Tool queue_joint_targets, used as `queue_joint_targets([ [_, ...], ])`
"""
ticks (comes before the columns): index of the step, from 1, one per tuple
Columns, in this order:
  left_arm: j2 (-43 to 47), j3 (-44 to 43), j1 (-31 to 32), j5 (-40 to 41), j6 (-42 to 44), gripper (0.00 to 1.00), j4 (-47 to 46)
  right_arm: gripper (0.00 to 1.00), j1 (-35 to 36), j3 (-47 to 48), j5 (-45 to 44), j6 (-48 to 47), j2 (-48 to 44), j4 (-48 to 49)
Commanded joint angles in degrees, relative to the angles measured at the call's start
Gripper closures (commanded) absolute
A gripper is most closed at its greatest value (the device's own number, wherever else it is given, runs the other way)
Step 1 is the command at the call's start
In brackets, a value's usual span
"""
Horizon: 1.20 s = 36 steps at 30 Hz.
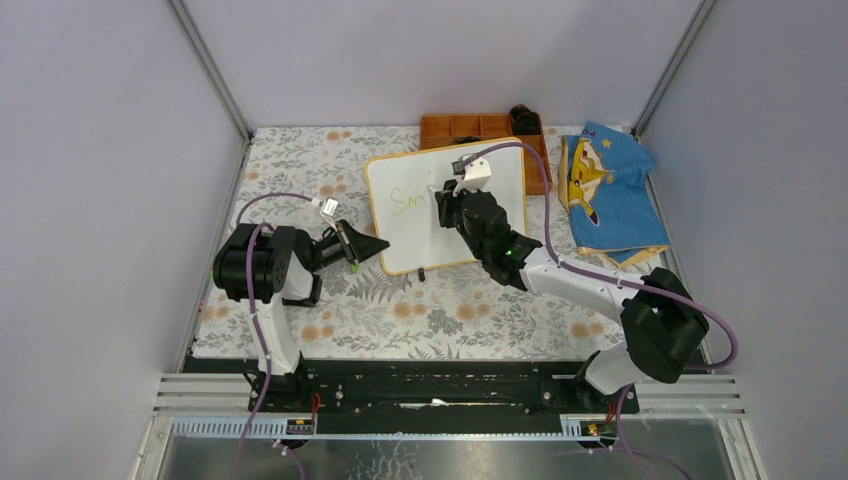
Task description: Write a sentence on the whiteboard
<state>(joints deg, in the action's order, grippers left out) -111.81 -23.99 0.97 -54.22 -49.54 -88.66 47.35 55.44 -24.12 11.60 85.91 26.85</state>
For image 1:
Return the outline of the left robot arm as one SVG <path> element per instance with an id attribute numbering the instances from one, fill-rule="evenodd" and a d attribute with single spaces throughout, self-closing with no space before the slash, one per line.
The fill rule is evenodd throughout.
<path id="1" fill-rule="evenodd" d="M 249 373 L 253 389 L 288 411 L 309 401 L 310 385 L 286 318 L 287 306 L 313 308 L 322 280 L 319 271 L 339 261 L 354 267 L 387 250 L 386 240 L 366 235 L 345 220 L 313 239 L 292 226 L 240 224 L 218 251 L 214 285 L 228 299 L 245 301 L 250 331 L 258 349 L 258 371 Z"/>

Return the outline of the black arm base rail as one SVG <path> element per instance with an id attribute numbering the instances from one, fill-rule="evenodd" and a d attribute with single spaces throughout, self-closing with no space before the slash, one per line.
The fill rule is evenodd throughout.
<path id="1" fill-rule="evenodd" d="M 591 392 L 574 361 L 305 359 L 268 388 L 255 360 L 190 359 L 184 371 L 233 376 L 248 390 L 240 409 L 295 414 L 320 434 L 547 434 L 562 415 L 639 410 L 634 392 Z"/>

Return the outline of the yellow framed whiteboard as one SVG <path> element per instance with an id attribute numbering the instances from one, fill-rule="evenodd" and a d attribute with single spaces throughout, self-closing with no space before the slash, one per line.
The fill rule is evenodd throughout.
<path id="1" fill-rule="evenodd" d="M 462 237 L 439 226 L 434 194 L 428 185 L 442 189 L 454 178 L 452 163 L 491 146 L 500 148 L 484 157 L 492 176 L 483 190 L 507 212 L 510 226 L 527 233 L 524 163 L 520 147 L 508 147 L 512 137 L 461 144 L 370 159 L 365 165 L 376 236 L 390 243 L 380 253 L 390 275 L 473 262 Z"/>

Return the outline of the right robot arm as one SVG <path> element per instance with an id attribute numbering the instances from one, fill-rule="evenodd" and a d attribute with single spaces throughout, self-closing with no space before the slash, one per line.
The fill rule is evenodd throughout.
<path id="1" fill-rule="evenodd" d="M 555 260 L 550 245 L 524 236 L 489 192 L 459 190 L 455 180 L 435 191 L 441 227 L 454 229 L 495 282 L 550 294 L 618 320 L 624 339 L 592 354 L 575 376 L 573 396 L 597 412 L 625 386 L 651 379 L 679 380 L 709 330 L 682 283 L 656 268 L 627 277 L 583 262 Z"/>

